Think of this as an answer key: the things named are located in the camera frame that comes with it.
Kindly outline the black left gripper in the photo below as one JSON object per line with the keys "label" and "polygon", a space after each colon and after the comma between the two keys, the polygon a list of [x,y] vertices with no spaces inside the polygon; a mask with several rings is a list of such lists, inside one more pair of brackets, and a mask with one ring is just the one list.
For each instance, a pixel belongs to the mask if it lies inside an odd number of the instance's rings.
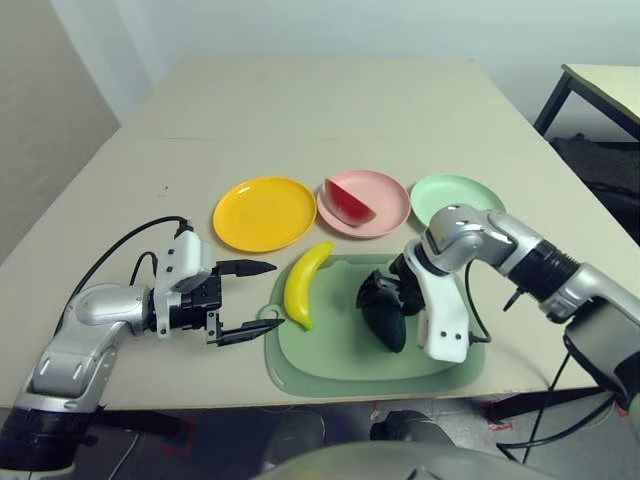
{"label": "black left gripper", "polygon": [[216,346],[251,341],[276,329],[280,326],[279,318],[244,322],[240,327],[233,329],[224,329],[223,323],[219,320],[219,310],[222,306],[220,276],[249,277],[276,269],[277,266],[269,262],[250,259],[218,261],[214,273],[191,291],[181,294],[177,327],[183,330],[203,329],[207,335],[206,342]]}

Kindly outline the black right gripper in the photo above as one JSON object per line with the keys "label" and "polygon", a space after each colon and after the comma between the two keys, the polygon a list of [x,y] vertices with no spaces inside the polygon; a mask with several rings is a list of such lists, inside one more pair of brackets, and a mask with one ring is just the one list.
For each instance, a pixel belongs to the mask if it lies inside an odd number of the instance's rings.
{"label": "black right gripper", "polygon": [[363,285],[358,291],[356,307],[396,310],[402,307],[405,316],[418,314],[425,307],[425,301],[417,277],[409,268],[403,255],[396,257],[389,271],[398,279],[385,276],[380,271],[373,271],[367,278],[367,285]]}

